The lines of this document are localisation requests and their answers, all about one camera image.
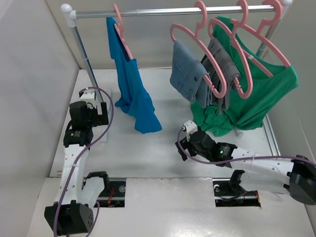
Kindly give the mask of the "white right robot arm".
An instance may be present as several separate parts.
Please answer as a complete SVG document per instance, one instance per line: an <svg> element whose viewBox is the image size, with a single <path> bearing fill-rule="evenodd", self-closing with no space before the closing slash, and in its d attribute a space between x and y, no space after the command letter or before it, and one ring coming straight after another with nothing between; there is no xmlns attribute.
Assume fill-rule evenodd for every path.
<svg viewBox="0 0 316 237"><path fill-rule="evenodd" d="M306 205L316 203L316 164L305 156L262 156L234 144L217 143L200 130L177 137L175 144L182 160L232 169L228 188L235 195L267 191Z"/></svg>

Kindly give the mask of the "pink plastic hanger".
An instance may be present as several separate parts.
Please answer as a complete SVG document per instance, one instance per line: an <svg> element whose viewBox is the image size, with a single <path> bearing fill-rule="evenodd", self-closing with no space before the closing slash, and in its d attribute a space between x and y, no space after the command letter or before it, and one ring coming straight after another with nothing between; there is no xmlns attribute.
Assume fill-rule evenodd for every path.
<svg viewBox="0 0 316 237"><path fill-rule="evenodd" d="M115 13L117 14L117 17L118 17L118 22L115 23L115 29L116 29L116 32L117 32L117 34L122 42L122 45L123 45L123 47L128 55L128 58L131 60L131 59L133 59L133 56L132 56L131 51L130 51L128 45L126 44L126 41L125 41L124 36L123 36L124 25L123 25L121 13L120 13L120 11L115 3L113 4L113 6L114 6Z"/></svg>

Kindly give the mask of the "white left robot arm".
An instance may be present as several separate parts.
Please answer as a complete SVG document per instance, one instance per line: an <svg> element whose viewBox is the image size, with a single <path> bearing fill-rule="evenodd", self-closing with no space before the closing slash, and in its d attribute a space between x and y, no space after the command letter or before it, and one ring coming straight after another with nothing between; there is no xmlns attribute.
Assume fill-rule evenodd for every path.
<svg viewBox="0 0 316 237"><path fill-rule="evenodd" d="M106 103L102 106L103 114L99 115L91 103L77 101L69 105L71 120L63 139L64 165L60 185L54 204L44 210L44 217L56 237L90 234L95 224L92 209L97 198L110 191L105 171L83 176L90 147L95 143L92 129L108 124Z"/></svg>

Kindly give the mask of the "blue t shirt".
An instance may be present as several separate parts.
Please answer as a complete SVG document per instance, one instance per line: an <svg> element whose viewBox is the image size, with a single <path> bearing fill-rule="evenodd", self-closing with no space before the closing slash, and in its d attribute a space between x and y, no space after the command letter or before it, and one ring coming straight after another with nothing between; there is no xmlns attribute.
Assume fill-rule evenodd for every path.
<svg viewBox="0 0 316 237"><path fill-rule="evenodd" d="M143 86L137 60L130 59L115 29L116 21L106 19L110 57L114 60L120 98L115 103L125 114L135 118L134 129L140 133L154 133L162 130L155 115L155 108L149 93Z"/></svg>

